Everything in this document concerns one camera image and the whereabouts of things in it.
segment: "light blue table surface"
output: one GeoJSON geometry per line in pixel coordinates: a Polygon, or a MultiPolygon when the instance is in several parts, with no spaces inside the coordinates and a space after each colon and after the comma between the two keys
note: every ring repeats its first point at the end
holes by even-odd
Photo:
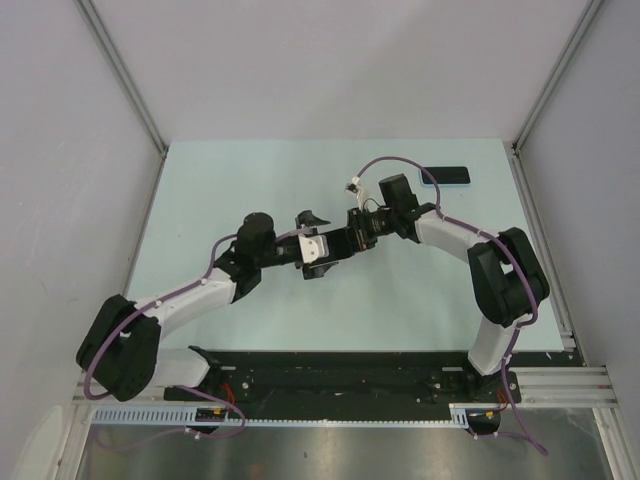
{"type": "MultiPolygon", "coordinates": [[[[200,275],[211,246],[263,211],[276,231],[295,228],[302,210],[338,228],[355,205],[346,183],[380,155],[426,166],[464,165],[471,185],[442,189],[445,213],[485,229],[527,229],[500,140],[208,141],[171,145],[137,260],[129,298],[162,293],[200,275]]],[[[433,201],[418,171],[398,162],[364,176],[381,202],[378,181],[405,173],[421,203],[433,201]]],[[[481,314],[466,264],[396,236],[304,281],[293,266],[263,271],[241,301],[207,313],[170,335],[165,348],[221,350],[467,350],[481,314]]],[[[518,350],[562,350],[549,301],[525,329],[518,350]]]]}

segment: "floor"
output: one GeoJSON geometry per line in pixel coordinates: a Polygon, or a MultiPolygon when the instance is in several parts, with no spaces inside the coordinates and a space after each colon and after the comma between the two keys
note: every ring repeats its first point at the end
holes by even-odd
{"type": "MultiPolygon", "coordinates": [[[[92,442],[77,479],[613,478],[591,410],[523,415],[549,457],[517,440],[476,442],[463,430],[273,427],[218,441],[196,442],[177,433],[125,452],[92,442]]],[[[103,426],[100,438],[108,445],[127,445],[165,428],[103,426]]],[[[517,430],[511,415],[502,429],[517,430]]]]}

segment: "white connector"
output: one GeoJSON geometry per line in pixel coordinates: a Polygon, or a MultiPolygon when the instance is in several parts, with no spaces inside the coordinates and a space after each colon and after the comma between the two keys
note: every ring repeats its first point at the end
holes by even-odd
{"type": "Polygon", "coordinates": [[[360,185],[360,177],[353,177],[345,188],[345,191],[356,197],[358,208],[364,210],[364,202],[369,198],[369,191],[360,185]]]}

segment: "wire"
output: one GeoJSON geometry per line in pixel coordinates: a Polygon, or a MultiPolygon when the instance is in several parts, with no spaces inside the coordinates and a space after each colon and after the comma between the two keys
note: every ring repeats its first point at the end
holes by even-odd
{"type": "MultiPolygon", "coordinates": [[[[218,247],[220,246],[220,244],[225,242],[225,241],[227,241],[227,240],[231,240],[232,238],[235,238],[235,237],[236,237],[235,235],[227,235],[225,237],[222,237],[216,243],[214,243],[213,248],[211,249],[211,260],[209,261],[209,266],[207,267],[207,270],[204,273],[204,275],[202,276],[202,278],[207,278],[207,277],[209,277],[209,275],[211,275],[211,272],[213,271],[215,260],[216,260],[216,251],[218,250],[218,247]]],[[[167,300],[171,300],[172,298],[175,298],[175,297],[177,297],[179,295],[182,295],[183,293],[186,293],[186,292],[188,292],[190,290],[193,290],[194,288],[196,288],[196,287],[198,287],[200,285],[202,285],[202,283],[200,282],[200,278],[199,278],[199,279],[191,282],[190,284],[185,285],[184,287],[181,287],[181,288],[179,288],[177,290],[174,290],[172,292],[169,292],[169,293],[163,295],[158,300],[160,302],[166,302],[167,300]]],[[[98,363],[100,363],[100,360],[104,356],[105,352],[111,346],[111,344],[115,341],[115,339],[118,338],[120,333],[122,333],[122,331],[125,328],[127,328],[127,326],[131,322],[133,322],[136,318],[138,318],[141,314],[143,314],[144,312],[146,312],[146,311],[150,310],[151,308],[155,307],[156,302],[158,300],[153,300],[153,301],[147,303],[146,305],[144,305],[144,306],[140,307],[139,309],[137,309],[135,312],[133,312],[127,318],[125,318],[122,321],[122,323],[120,325],[118,325],[111,332],[111,334],[106,338],[104,343],[100,346],[100,348],[96,352],[95,356],[93,357],[93,360],[91,360],[91,363],[89,364],[89,368],[87,369],[87,373],[86,373],[86,375],[84,377],[84,382],[82,384],[83,393],[84,393],[84,396],[87,399],[89,399],[89,400],[102,400],[103,398],[106,398],[106,397],[108,397],[110,395],[109,392],[99,393],[97,395],[91,392],[91,379],[93,378],[93,375],[96,372],[96,368],[98,367],[98,363]]]]}
{"type": "Polygon", "coordinates": [[[408,158],[404,158],[404,157],[396,157],[396,156],[378,157],[378,158],[374,158],[373,160],[368,162],[364,167],[362,167],[360,169],[360,171],[358,172],[358,174],[356,175],[356,178],[362,177],[362,174],[364,174],[364,172],[366,172],[369,168],[371,168],[376,163],[379,163],[379,162],[382,162],[382,161],[389,161],[389,160],[398,161],[398,162],[402,162],[402,163],[407,163],[409,165],[413,165],[414,167],[419,169],[422,173],[424,173],[427,176],[427,178],[431,181],[431,183],[433,184],[433,186],[435,188],[435,191],[436,191],[435,211],[436,211],[436,214],[438,215],[438,217],[442,221],[449,222],[449,223],[451,223],[453,225],[457,225],[458,227],[462,227],[465,230],[469,230],[470,232],[475,233],[478,236],[484,237],[484,238],[490,240],[491,242],[493,242],[500,249],[500,251],[505,255],[505,257],[507,257],[509,263],[513,266],[513,270],[516,272],[516,275],[518,276],[518,279],[522,283],[524,291],[525,291],[525,293],[527,295],[527,299],[529,300],[529,303],[531,305],[531,318],[529,320],[521,321],[521,322],[516,324],[516,326],[514,328],[513,336],[511,337],[511,341],[509,342],[509,344],[507,346],[507,349],[506,349],[506,351],[505,351],[505,353],[504,353],[504,355],[502,357],[502,361],[500,362],[500,376],[502,378],[502,383],[504,384],[504,387],[505,387],[505,393],[506,393],[506,396],[507,396],[507,400],[509,401],[509,404],[511,405],[511,409],[513,410],[513,413],[514,413],[514,415],[516,417],[516,420],[520,424],[520,428],[522,428],[522,431],[524,432],[524,434],[521,434],[521,433],[509,433],[509,432],[496,432],[496,434],[493,434],[493,435],[477,435],[477,434],[475,434],[473,432],[473,430],[471,428],[469,428],[469,431],[474,435],[474,438],[484,438],[484,437],[492,437],[493,438],[493,437],[496,437],[496,436],[510,437],[510,438],[520,438],[520,439],[526,440],[529,443],[531,443],[536,448],[536,450],[538,450],[542,455],[544,455],[544,456],[549,455],[549,451],[546,448],[544,448],[544,446],[542,444],[540,444],[533,437],[533,435],[529,431],[529,428],[527,427],[527,424],[525,423],[524,419],[520,415],[520,412],[518,411],[518,408],[516,407],[516,403],[513,400],[513,396],[511,395],[511,391],[509,389],[509,381],[507,379],[507,362],[509,361],[509,358],[511,357],[511,354],[513,353],[513,348],[515,347],[515,344],[518,341],[518,337],[520,336],[520,329],[522,327],[526,327],[528,325],[533,325],[538,320],[538,304],[536,303],[535,296],[533,295],[533,291],[531,290],[531,285],[529,285],[529,282],[527,281],[527,277],[524,275],[524,272],[522,271],[522,268],[520,267],[520,265],[516,261],[515,257],[511,254],[509,249],[506,247],[506,245],[504,245],[495,236],[491,235],[490,233],[485,232],[484,230],[481,230],[478,227],[474,227],[473,225],[471,225],[469,223],[463,222],[462,220],[458,220],[456,218],[450,217],[450,216],[445,215],[444,213],[442,213],[440,186],[438,185],[438,182],[436,181],[434,176],[431,174],[431,172],[429,172],[429,170],[427,168],[423,167],[419,163],[416,163],[413,160],[409,160],[408,158]]]}
{"type": "Polygon", "coordinates": [[[226,401],[226,400],[222,400],[221,398],[218,397],[214,397],[212,395],[208,395],[204,392],[201,392],[199,390],[196,390],[194,388],[191,387],[183,387],[183,386],[179,386],[177,388],[180,388],[182,390],[185,390],[189,393],[192,393],[194,395],[198,395],[200,397],[203,397],[207,400],[210,400],[212,402],[217,402],[217,403],[222,403],[224,406],[226,406],[228,408],[228,410],[233,410],[235,413],[238,414],[238,416],[240,417],[240,425],[238,425],[237,427],[235,427],[233,430],[228,431],[228,432],[219,432],[216,430],[215,433],[204,433],[204,432],[200,432],[198,430],[194,430],[191,429],[189,427],[177,427],[177,428],[170,428],[167,430],[163,430],[161,432],[156,433],[155,435],[151,435],[150,437],[147,437],[143,440],[140,440],[139,442],[136,443],[132,443],[129,445],[121,445],[121,446],[111,446],[111,445],[105,445],[102,440],[100,440],[100,432],[96,432],[95,436],[93,437],[93,439],[96,441],[96,443],[104,448],[105,450],[111,450],[113,452],[124,452],[127,450],[133,450],[135,448],[139,448],[142,447],[148,443],[153,442],[154,440],[157,440],[158,438],[162,438],[165,437],[167,435],[173,435],[175,433],[188,433],[188,434],[192,434],[194,435],[194,437],[196,439],[199,439],[200,437],[205,437],[205,438],[230,438],[233,437],[235,435],[237,435],[238,433],[240,433],[241,431],[243,431],[246,427],[247,427],[247,417],[244,415],[244,413],[242,412],[242,410],[240,410],[238,407],[236,407],[235,405],[233,405],[232,403],[226,401]]]}
{"type": "MultiPolygon", "coordinates": [[[[204,275],[201,278],[208,278],[211,275],[211,272],[213,271],[214,267],[215,267],[215,262],[216,262],[216,252],[218,250],[218,247],[225,241],[227,240],[231,240],[233,238],[235,238],[236,235],[227,235],[225,237],[222,237],[220,240],[218,240],[217,242],[214,243],[213,248],[211,249],[211,259],[209,261],[209,265],[207,266],[207,270],[205,271],[204,275]]],[[[175,298],[179,295],[182,295],[190,290],[193,290],[194,288],[198,287],[202,285],[202,283],[200,282],[200,279],[195,280],[194,282],[191,282],[188,285],[185,285],[184,287],[178,288],[177,290],[174,290],[172,292],[169,292],[165,295],[163,295],[162,297],[160,297],[158,300],[161,302],[166,302],[168,300],[171,300],[172,298],[175,298]]],[[[139,309],[137,309],[135,312],[133,312],[131,315],[129,315],[127,318],[125,318],[122,323],[120,323],[120,325],[118,325],[113,332],[111,332],[111,334],[106,338],[106,340],[104,341],[104,343],[100,346],[100,348],[98,349],[98,351],[96,352],[95,356],[93,357],[93,360],[91,361],[91,363],[89,364],[89,368],[87,369],[87,373],[85,374],[84,377],[84,382],[83,382],[83,392],[84,392],[84,396],[89,399],[89,400],[101,400],[103,398],[106,398],[110,395],[110,392],[103,392],[103,393],[99,393],[99,394],[94,394],[91,392],[91,379],[93,378],[93,375],[96,371],[96,368],[98,366],[98,364],[100,363],[100,360],[102,359],[102,357],[104,356],[105,352],[107,351],[107,349],[109,348],[109,346],[111,346],[111,344],[114,342],[114,340],[116,338],[118,338],[118,336],[120,335],[120,333],[127,328],[127,326],[133,322],[136,318],[138,318],[141,314],[143,314],[144,312],[146,312],[147,310],[150,310],[152,307],[154,307],[156,305],[156,301],[154,300],[152,302],[147,303],[146,305],[140,307],[139,309]]],[[[244,430],[246,428],[246,422],[247,419],[244,415],[244,413],[242,413],[242,411],[236,407],[234,404],[227,402],[226,400],[222,400],[221,398],[218,397],[214,397],[212,395],[208,395],[204,392],[200,392],[199,390],[196,390],[194,388],[191,387],[186,387],[186,386],[181,386],[181,385],[176,385],[177,388],[180,388],[182,390],[185,390],[187,392],[190,392],[194,395],[203,397],[207,400],[210,400],[212,402],[217,402],[217,403],[222,403],[223,405],[225,405],[228,409],[233,410],[234,412],[236,412],[238,414],[238,416],[240,417],[240,419],[242,420],[241,424],[239,427],[237,427],[236,429],[232,430],[231,432],[225,432],[225,433],[221,433],[221,434],[205,434],[202,432],[197,432],[196,433],[196,437],[199,438],[200,436],[204,436],[207,438],[228,438],[228,437],[232,437],[234,435],[237,435],[238,433],[240,433],[242,430],[244,430]]],[[[235,397],[233,396],[233,392],[231,392],[231,396],[234,400],[233,403],[235,403],[235,397]]],[[[170,430],[165,430],[163,432],[160,432],[156,435],[153,435],[149,438],[147,438],[146,440],[143,440],[141,442],[138,442],[134,445],[128,445],[126,447],[114,447],[113,449],[115,450],[128,450],[130,448],[136,448],[139,447],[141,445],[144,445],[152,440],[155,440],[156,438],[160,438],[163,437],[165,435],[169,435],[171,433],[176,433],[178,431],[184,431],[184,429],[180,428],[180,429],[170,429],[170,430]]]]}

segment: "white wall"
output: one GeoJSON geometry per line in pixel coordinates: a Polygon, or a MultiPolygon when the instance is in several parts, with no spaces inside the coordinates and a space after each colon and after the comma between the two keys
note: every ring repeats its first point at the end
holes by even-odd
{"type": "Polygon", "coordinates": [[[96,1],[172,140],[511,140],[586,3],[96,1]]]}
{"type": "Polygon", "coordinates": [[[121,290],[159,157],[70,0],[0,5],[0,478],[69,403],[121,290]]]}
{"type": "Polygon", "coordinates": [[[524,165],[579,340],[640,440],[640,2],[609,2],[524,165]]]}

